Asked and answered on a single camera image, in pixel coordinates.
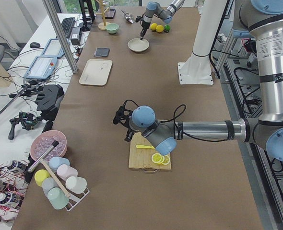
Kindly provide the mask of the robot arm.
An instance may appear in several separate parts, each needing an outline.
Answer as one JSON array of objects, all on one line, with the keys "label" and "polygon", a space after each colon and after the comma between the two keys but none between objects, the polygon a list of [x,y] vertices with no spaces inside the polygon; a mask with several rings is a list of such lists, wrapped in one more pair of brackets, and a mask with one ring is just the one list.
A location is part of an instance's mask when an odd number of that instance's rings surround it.
[{"label": "robot arm", "polygon": [[256,144],[283,161],[283,0],[238,0],[234,17],[235,37],[252,35],[256,40],[262,114],[238,121],[159,121],[154,110],[121,107],[115,120],[124,120],[126,141],[140,132],[162,155],[173,151],[177,140],[193,138],[207,142],[238,139]]},{"label": "robot arm", "polygon": [[141,22],[142,26],[140,40],[143,40],[147,30],[150,28],[153,16],[156,16],[166,24],[169,24],[172,21],[174,14],[182,7],[183,3],[184,0],[174,0],[167,9],[164,10],[158,2],[148,2],[145,13],[136,18],[136,22]]}]

